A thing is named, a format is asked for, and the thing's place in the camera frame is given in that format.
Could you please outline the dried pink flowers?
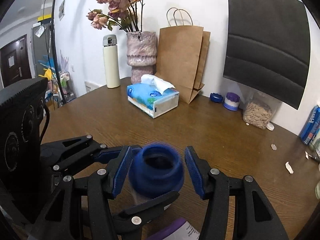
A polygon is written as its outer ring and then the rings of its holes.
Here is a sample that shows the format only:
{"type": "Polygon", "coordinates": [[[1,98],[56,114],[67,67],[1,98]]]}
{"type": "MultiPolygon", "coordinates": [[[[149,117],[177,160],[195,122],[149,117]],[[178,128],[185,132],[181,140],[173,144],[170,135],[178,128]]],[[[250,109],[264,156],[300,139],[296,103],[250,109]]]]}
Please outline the dried pink flowers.
{"type": "Polygon", "coordinates": [[[98,4],[106,4],[107,13],[101,9],[90,10],[86,15],[91,26],[95,29],[113,30],[118,27],[126,33],[139,32],[143,30],[143,10],[144,0],[96,0],[98,4]]]}

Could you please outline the brown paper bag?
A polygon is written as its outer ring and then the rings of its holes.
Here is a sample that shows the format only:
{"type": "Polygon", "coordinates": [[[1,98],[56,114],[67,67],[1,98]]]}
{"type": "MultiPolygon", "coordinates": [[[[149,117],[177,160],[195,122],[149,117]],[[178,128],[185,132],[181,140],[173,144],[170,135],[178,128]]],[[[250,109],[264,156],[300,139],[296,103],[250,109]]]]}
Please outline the brown paper bag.
{"type": "Polygon", "coordinates": [[[191,103],[204,87],[210,32],[195,25],[184,9],[171,7],[166,17],[169,26],[159,30],[156,76],[172,83],[181,101],[191,103]]]}

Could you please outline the cluttered storage rack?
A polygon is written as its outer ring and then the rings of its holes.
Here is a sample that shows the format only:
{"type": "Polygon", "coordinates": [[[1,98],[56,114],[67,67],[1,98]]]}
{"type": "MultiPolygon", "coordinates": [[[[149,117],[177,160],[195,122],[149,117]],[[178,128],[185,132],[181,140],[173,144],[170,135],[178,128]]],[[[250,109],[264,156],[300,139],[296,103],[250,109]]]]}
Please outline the cluttered storage rack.
{"type": "MultiPolygon", "coordinates": [[[[59,89],[59,85],[57,83],[57,74],[54,68],[54,62],[52,57],[48,57],[47,55],[43,56],[44,60],[38,60],[37,62],[43,67],[44,74],[39,74],[39,77],[45,77],[48,80],[48,88],[45,94],[45,101],[54,101],[57,103],[57,106],[62,106],[62,93],[59,89]]],[[[68,57],[64,57],[62,52],[60,52],[60,63],[58,65],[60,83],[63,95],[65,96],[66,102],[70,102],[76,99],[76,94],[73,88],[73,81],[71,79],[71,75],[69,70],[69,61],[68,57]]]]}

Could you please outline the blue plastic jar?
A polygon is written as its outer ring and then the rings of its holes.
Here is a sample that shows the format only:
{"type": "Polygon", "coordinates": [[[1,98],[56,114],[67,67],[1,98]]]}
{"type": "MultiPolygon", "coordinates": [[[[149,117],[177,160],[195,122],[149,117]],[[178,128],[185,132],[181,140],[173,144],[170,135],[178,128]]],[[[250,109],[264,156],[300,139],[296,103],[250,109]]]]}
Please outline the blue plastic jar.
{"type": "Polygon", "coordinates": [[[155,143],[135,154],[128,176],[133,201],[139,205],[170,191],[180,191],[184,167],[173,147],[155,143]]]}

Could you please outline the blue drink can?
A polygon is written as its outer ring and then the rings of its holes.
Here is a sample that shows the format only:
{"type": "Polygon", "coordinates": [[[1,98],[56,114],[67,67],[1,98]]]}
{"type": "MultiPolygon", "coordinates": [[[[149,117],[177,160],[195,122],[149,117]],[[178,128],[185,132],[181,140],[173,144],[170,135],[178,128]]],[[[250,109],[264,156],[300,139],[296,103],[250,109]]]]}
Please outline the blue drink can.
{"type": "Polygon", "coordinates": [[[319,127],[319,105],[316,105],[310,115],[309,118],[304,125],[301,133],[300,133],[300,139],[302,143],[305,145],[308,145],[315,135],[317,129],[319,127]]]}

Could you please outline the pink ceramic vase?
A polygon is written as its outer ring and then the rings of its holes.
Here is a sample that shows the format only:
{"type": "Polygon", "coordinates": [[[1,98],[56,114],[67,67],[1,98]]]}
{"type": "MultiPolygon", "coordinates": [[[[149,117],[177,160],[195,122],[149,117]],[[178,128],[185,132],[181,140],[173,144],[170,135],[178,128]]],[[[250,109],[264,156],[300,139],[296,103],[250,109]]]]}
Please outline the pink ceramic vase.
{"type": "Polygon", "coordinates": [[[126,34],[127,64],[131,66],[131,83],[141,83],[144,74],[153,75],[157,60],[157,35],[153,31],[126,34]]]}

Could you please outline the white board on floor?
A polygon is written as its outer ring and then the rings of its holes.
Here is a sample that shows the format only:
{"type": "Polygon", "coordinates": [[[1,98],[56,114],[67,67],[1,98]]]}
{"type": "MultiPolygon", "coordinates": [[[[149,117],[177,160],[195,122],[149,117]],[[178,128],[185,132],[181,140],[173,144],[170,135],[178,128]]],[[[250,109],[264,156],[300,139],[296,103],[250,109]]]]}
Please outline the white board on floor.
{"type": "Polygon", "coordinates": [[[101,87],[101,85],[98,85],[96,83],[92,83],[89,81],[85,81],[84,84],[85,84],[86,93],[92,92],[101,87]]]}

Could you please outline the purple plastic jar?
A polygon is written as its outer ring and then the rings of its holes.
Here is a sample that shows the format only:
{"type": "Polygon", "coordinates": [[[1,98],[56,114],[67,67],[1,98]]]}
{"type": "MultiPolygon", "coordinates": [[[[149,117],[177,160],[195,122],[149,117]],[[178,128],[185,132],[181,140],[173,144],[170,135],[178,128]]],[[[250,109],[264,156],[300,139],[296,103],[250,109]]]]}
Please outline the purple plastic jar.
{"type": "Polygon", "coordinates": [[[186,219],[180,217],[166,228],[149,236],[146,240],[198,240],[199,236],[200,233],[186,219]]]}

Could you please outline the dark wooden door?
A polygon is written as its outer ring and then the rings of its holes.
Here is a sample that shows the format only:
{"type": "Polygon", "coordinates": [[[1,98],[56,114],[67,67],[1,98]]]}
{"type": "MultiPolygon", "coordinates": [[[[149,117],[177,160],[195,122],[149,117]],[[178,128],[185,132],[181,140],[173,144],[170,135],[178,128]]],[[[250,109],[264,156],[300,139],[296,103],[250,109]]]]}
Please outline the dark wooden door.
{"type": "Polygon", "coordinates": [[[1,48],[1,77],[3,87],[31,79],[26,35],[1,48]]]}

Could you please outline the white bottle cap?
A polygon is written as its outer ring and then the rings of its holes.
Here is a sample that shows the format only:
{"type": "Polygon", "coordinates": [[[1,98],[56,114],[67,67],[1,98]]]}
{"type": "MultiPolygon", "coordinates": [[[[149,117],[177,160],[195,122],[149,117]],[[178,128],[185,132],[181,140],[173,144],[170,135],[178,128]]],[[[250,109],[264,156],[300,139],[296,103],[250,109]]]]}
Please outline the white bottle cap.
{"type": "Polygon", "coordinates": [[[269,122],[269,123],[267,124],[266,128],[267,128],[269,131],[273,131],[273,130],[274,130],[274,125],[273,125],[271,122],[269,122]]]}

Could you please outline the blue jar lid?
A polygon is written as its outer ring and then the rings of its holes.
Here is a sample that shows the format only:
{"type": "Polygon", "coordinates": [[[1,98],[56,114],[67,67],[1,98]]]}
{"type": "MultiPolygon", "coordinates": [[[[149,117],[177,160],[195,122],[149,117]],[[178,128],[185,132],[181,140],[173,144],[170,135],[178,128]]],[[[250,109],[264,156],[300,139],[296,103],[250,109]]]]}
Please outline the blue jar lid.
{"type": "Polygon", "coordinates": [[[223,102],[223,96],[218,93],[211,93],[209,98],[214,103],[222,103],[223,102]]]}

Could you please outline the studio light on stand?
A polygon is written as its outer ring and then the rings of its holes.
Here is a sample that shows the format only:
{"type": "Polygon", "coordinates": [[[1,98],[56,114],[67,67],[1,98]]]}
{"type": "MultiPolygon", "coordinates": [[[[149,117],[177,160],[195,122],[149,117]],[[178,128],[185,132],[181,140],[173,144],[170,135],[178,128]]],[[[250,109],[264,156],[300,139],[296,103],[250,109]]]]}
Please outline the studio light on stand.
{"type": "Polygon", "coordinates": [[[52,48],[54,68],[55,68],[55,73],[56,73],[56,80],[57,80],[57,84],[59,87],[59,91],[61,93],[62,104],[65,105],[67,103],[67,101],[64,96],[62,85],[61,85],[60,73],[59,73],[59,68],[58,68],[58,64],[57,64],[56,45],[55,45],[55,29],[54,29],[55,2],[56,2],[56,0],[52,1],[52,12],[51,12],[51,22],[50,22],[51,48],[52,48]]]}

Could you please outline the cream thermos bottle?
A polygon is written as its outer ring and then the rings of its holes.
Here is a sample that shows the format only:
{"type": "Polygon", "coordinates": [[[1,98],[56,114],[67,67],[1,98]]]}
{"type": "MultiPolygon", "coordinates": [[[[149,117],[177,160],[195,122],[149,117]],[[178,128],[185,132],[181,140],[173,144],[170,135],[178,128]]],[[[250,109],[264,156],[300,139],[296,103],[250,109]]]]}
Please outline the cream thermos bottle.
{"type": "Polygon", "coordinates": [[[108,88],[117,88],[120,86],[120,74],[116,35],[110,34],[103,37],[103,56],[106,85],[108,88]]]}

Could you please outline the clear container of seeds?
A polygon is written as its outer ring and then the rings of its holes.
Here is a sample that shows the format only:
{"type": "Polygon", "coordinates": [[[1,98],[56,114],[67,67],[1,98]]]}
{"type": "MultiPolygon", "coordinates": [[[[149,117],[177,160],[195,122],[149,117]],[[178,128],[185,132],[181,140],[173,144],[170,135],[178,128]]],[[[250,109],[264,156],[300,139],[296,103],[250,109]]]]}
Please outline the clear container of seeds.
{"type": "Polygon", "coordinates": [[[281,101],[260,91],[250,92],[242,110],[242,119],[249,125],[266,129],[281,101]]]}

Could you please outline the white paper scrap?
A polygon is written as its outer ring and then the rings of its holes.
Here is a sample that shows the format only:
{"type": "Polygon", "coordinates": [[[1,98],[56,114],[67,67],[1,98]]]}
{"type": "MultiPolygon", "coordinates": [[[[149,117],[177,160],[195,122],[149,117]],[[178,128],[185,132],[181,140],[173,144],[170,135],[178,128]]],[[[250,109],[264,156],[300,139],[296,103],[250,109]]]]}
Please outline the white paper scrap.
{"type": "Polygon", "coordinates": [[[291,165],[290,165],[290,163],[289,163],[288,161],[285,163],[285,167],[286,167],[287,171],[288,171],[290,174],[293,174],[293,173],[294,173],[294,170],[293,170],[293,168],[291,167],[291,165]]]}

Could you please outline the small purple white jar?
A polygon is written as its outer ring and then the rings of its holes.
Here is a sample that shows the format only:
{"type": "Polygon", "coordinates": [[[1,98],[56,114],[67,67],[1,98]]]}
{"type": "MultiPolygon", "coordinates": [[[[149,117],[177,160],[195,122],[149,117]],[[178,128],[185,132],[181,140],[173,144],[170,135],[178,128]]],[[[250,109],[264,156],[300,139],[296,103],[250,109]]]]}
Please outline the small purple white jar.
{"type": "Polygon", "coordinates": [[[238,94],[228,92],[225,96],[223,107],[230,111],[237,111],[240,104],[240,96],[238,94]]]}

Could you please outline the grey refrigerator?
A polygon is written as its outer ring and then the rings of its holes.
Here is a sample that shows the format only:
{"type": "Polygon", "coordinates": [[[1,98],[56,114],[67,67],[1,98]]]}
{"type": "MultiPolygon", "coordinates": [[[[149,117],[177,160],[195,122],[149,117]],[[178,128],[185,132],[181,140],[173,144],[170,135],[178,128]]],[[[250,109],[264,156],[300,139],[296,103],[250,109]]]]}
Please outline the grey refrigerator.
{"type": "Polygon", "coordinates": [[[31,29],[31,49],[35,75],[44,75],[46,69],[54,71],[54,62],[51,49],[51,19],[37,22],[31,29]]]}

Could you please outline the black paper bag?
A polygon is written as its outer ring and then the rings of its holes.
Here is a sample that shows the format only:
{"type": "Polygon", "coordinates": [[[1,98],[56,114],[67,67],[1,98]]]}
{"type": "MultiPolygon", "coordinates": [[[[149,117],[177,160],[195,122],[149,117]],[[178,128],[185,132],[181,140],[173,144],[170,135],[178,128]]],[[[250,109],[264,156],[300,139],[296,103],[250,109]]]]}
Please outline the black paper bag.
{"type": "Polygon", "coordinates": [[[299,0],[228,0],[223,76],[298,109],[308,79],[310,29],[299,0]]]}

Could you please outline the blue tissue box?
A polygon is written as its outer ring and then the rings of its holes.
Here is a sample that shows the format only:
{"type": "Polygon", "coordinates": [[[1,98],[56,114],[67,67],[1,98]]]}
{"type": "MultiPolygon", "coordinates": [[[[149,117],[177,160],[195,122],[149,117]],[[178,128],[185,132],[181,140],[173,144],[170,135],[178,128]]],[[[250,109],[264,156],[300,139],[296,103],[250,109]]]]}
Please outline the blue tissue box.
{"type": "Polygon", "coordinates": [[[127,86],[126,91],[128,101],[153,119],[176,108],[180,96],[173,84],[150,74],[142,75],[141,83],[127,86]]]}

